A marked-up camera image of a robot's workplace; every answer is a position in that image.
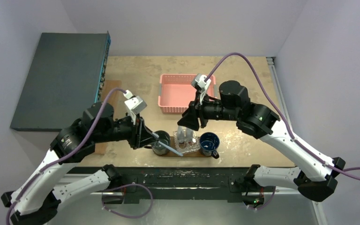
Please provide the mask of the oval dark wooden tray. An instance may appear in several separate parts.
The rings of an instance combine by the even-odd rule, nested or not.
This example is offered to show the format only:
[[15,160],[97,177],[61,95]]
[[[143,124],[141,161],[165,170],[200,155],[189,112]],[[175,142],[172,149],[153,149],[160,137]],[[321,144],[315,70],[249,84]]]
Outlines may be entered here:
[[183,154],[183,156],[179,156],[176,153],[169,151],[167,154],[163,155],[164,157],[183,157],[183,158],[208,158],[208,156],[203,155],[199,150],[198,143],[191,142],[191,143],[182,143],[177,144],[177,139],[173,136],[170,137],[170,146],[176,148],[178,152]]

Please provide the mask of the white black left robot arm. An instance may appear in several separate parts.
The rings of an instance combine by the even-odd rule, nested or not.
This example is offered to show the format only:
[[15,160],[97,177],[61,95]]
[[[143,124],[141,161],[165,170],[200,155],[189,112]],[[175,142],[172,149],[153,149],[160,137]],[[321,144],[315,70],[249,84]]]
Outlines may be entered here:
[[59,211],[91,193],[117,190],[124,193],[130,188],[113,165],[104,165],[92,175],[70,184],[58,184],[86,156],[95,152],[97,143],[127,141],[132,149],[138,149],[158,141],[158,135],[145,126],[137,112],[114,119],[113,111],[108,103],[95,103],[58,133],[27,181],[16,191],[1,196],[8,208],[8,225],[44,225]]

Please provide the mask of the pink perforated plastic basket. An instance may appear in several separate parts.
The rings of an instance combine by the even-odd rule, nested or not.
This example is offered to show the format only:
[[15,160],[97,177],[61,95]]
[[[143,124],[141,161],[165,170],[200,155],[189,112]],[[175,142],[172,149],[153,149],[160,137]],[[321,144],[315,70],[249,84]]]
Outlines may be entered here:
[[162,74],[158,105],[162,113],[182,114],[189,103],[195,100],[196,89],[191,82],[196,74]]

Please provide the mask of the clear crystal toothbrush holder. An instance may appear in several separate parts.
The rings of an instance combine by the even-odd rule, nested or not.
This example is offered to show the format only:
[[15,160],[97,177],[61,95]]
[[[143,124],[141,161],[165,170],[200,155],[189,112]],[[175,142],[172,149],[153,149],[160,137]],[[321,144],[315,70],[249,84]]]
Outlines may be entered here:
[[199,136],[189,128],[178,127],[173,132],[172,141],[174,148],[182,154],[196,152],[200,149]]

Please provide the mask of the navy blue mug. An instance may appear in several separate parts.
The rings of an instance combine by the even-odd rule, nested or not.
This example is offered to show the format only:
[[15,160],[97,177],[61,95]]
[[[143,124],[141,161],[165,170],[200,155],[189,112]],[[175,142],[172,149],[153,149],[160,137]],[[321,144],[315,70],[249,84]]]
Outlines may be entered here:
[[206,157],[219,158],[218,147],[220,145],[219,137],[212,132],[203,133],[199,137],[200,153]]

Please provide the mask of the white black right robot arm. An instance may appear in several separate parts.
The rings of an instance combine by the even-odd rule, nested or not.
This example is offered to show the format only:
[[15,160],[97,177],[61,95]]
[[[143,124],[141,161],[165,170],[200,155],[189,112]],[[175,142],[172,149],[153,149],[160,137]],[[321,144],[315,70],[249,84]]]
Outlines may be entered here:
[[244,178],[247,189],[291,188],[315,202],[334,193],[336,177],[345,166],[342,158],[328,157],[292,135],[285,121],[269,107],[251,102],[247,88],[239,82],[222,83],[219,94],[220,99],[215,99],[197,92],[177,124],[198,131],[209,120],[235,121],[241,132],[272,146],[295,164],[292,168],[252,165]]

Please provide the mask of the white grey toothpaste tube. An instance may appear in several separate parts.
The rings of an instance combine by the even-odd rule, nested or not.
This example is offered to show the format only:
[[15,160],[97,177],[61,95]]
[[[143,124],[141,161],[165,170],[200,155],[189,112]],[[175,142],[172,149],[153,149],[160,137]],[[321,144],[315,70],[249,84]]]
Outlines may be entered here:
[[179,143],[184,143],[186,141],[186,133],[182,126],[178,126],[177,139]]

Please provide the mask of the white red toothpaste tube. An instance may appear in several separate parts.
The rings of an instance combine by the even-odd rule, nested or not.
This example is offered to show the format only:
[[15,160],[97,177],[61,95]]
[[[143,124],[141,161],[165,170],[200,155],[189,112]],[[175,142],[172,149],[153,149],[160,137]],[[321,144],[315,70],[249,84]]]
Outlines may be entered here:
[[188,143],[192,143],[194,141],[194,131],[186,128],[185,139]]

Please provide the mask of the light blue toothbrush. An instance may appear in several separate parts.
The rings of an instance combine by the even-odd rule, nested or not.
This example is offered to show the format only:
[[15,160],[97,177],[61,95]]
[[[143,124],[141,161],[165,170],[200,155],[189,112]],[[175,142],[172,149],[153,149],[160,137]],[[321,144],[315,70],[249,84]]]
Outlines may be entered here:
[[169,151],[175,153],[176,155],[178,155],[178,156],[180,156],[180,157],[183,156],[182,153],[178,152],[176,149],[172,148],[170,145],[163,143],[163,142],[159,139],[159,135],[158,135],[158,134],[156,134],[156,133],[153,132],[152,135],[155,137],[156,142],[157,142],[159,145],[163,146],[165,149],[168,149]]

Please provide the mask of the dark green grey mug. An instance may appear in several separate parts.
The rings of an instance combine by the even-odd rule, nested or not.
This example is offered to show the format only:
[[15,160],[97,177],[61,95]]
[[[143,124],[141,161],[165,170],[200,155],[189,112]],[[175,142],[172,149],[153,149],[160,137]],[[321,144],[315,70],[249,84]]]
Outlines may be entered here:
[[170,135],[163,130],[158,130],[155,132],[155,134],[158,135],[158,140],[151,145],[153,152],[157,155],[166,155],[169,152],[169,150],[161,143],[169,146]]

